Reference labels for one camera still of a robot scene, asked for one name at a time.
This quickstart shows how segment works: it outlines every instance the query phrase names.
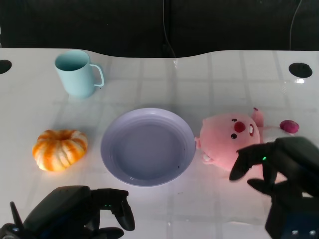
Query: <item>white table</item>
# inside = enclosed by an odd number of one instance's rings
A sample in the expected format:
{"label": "white table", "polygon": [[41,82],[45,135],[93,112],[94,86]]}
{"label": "white table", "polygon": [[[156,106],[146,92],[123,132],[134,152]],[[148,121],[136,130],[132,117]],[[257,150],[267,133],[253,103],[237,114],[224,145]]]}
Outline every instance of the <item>white table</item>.
{"label": "white table", "polygon": [[[128,190],[136,229],[127,239],[267,239],[270,199],[251,189],[247,178],[206,166],[200,152],[179,178],[150,188],[126,185],[102,163],[100,141],[110,122],[142,107],[176,112],[198,134],[203,118],[223,112],[265,112],[268,125],[300,124],[300,135],[319,143],[319,53],[222,51],[188,58],[118,58],[88,52],[103,66],[107,83],[86,100],[68,98],[54,69],[63,49],[0,49],[12,69],[0,75],[0,225],[12,222],[15,201],[24,220],[53,189],[66,185]],[[296,83],[288,67],[310,65],[313,75]],[[62,173],[37,168],[31,148],[46,129],[75,128],[89,139],[87,155]],[[118,226],[102,212],[101,226]]]}

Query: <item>stuffed animal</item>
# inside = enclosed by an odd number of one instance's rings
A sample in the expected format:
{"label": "stuffed animal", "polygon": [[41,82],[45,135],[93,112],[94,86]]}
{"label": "stuffed animal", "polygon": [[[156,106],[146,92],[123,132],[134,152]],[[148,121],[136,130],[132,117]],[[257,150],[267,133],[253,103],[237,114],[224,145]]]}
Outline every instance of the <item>stuffed animal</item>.
{"label": "stuffed animal", "polygon": [[85,134],[77,130],[46,130],[32,148],[40,169],[63,171],[84,156],[88,147]]}
{"label": "stuffed animal", "polygon": [[264,127],[264,114],[254,108],[251,117],[241,113],[229,113],[203,120],[196,147],[202,149],[205,164],[214,164],[230,171],[238,157],[237,150],[252,144],[274,141],[291,136],[299,130],[292,120],[281,122],[279,127]]}

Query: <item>light blue mug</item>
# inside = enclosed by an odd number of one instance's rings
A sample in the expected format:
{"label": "light blue mug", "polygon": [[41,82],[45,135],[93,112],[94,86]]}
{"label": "light blue mug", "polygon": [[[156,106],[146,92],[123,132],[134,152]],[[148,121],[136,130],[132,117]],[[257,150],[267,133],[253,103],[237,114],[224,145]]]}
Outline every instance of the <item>light blue mug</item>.
{"label": "light blue mug", "polygon": [[[94,84],[92,66],[99,69],[102,83]],[[102,69],[91,64],[90,56],[84,51],[70,50],[55,59],[55,69],[66,92],[74,97],[86,98],[94,93],[95,86],[104,86]]]}

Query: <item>striped pumpkin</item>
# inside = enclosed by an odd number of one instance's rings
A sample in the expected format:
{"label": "striped pumpkin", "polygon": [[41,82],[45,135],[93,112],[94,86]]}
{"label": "striped pumpkin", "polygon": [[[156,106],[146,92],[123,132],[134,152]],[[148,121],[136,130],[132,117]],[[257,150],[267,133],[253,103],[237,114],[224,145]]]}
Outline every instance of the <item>striped pumpkin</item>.
{"label": "striped pumpkin", "polygon": [[40,169],[63,171],[82,158],[87,150],[85,134],[76,130],[46,130],[32,148]]}

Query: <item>purple plate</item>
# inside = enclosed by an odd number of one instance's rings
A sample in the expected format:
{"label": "purple plate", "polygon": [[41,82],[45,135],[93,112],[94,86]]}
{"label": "purple plate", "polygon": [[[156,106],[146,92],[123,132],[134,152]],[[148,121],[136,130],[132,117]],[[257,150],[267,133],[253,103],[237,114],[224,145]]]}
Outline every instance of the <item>purple plate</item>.
{"label": "purple plate", "polygon": [[104,133],[101,155],[118,179],[156,186],[182,174],[195,155],[194,135],[178,115],[145,108],[125,113]]}

